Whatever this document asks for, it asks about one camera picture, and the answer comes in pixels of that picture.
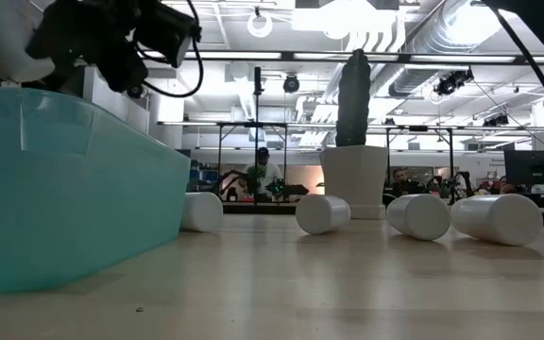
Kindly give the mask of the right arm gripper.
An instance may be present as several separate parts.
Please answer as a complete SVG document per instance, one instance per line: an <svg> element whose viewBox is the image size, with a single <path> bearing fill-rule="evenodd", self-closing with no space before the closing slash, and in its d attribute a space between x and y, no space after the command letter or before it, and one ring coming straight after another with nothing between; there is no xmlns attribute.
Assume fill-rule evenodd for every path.
<svg viewBox="0 0 544 340"><path fill-rule="evenodd" d="M63 48L65 61L74 66L79 60L95 65L109 87L118 93L139 93L146 77L128 34L142 16L141 3L119 1L65 1L63 11L70 16L70 37ZM41 23L33 30L25 49L33 59L51 57L63 35L60 14L48 8Z"/></svg>

